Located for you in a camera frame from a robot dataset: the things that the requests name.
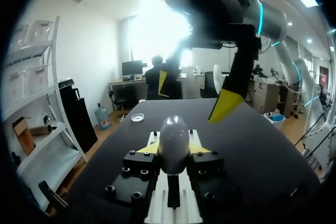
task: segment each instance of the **small white dish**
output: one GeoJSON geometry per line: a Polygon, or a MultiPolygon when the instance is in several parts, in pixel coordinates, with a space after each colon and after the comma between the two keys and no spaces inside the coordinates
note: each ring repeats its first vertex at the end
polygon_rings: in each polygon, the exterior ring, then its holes
{"type": "Polygon", "coordinates": [[[141,122],[144,120],[144,118],[145,118],[145,115],[142,113],[136,113],[136,114],[131,115],[131,120],[133,122],[141,122]]]}

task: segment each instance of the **black table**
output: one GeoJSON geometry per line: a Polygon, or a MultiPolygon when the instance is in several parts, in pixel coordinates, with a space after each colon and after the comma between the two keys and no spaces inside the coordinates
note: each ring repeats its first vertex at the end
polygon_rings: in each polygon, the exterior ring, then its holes
{"type": "Polygon", "coordinates": [[[150,132],[159,131],[167,116],[180,115],[196,129],[202,146],[224,158],[228,175],[240,186],[245,202],[264,202],[291,193],[305,183],[312,193],[319,180],[292,143],[257,111],[243,103],[218,124],[207,119],[215,99],[162,100],[139,103],[91,158],[68,192],[67,201],[79,204],[87,193],[104,199],[129,150],[146,146],[150,132]],[[142,122],[130,116],[144,113],[142,122]]]}

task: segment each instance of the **water bottle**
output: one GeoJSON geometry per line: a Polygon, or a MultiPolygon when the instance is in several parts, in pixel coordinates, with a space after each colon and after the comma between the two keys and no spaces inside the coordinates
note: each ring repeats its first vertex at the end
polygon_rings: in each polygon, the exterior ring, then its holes
{"type": "Polygon", "coordinates": [[[102,107],[100,105],[100,103],[98,103],[98,108],[95,111],[95,115],[99,123],[99,127],[102,131],[107,130],[111,127],[109,113],[107,112],[107,109],[105,107],[102,107]]]}

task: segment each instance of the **office chair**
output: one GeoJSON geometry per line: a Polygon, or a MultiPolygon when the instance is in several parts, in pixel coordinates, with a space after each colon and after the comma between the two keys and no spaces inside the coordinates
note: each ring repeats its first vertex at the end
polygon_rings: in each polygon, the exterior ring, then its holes
{"type": "Polygon", "coordinates": [[[112,103],[114,103],[115,105],[120,105],[121,109],[122,109],[122,115],[118,117],[118,121],[121,123],[127,114],[125,114],[125,110],[124,110],[124,104],[128,101],[127,99],[125,98],[118,98],[118,99],[115,99],[113,100],[113,90],[109,90],[108,91],[109,93],[109,97],[112,101],[112,103]]]}
{"type": "Polygon", "coordinates": [[[200,88],[202,98],[217,98],[218,94],[215,89],[214,72],[205,72],[204,89],[200,88]]]}

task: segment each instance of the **computer monitor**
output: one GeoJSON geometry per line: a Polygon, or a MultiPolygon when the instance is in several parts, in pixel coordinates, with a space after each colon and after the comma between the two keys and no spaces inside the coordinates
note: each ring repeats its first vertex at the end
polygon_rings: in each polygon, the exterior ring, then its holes
{"type": "Polygon", "coordinates": [[[142,60],[127,61],[122,63],[122,75],[142,73],[142,60]]]}

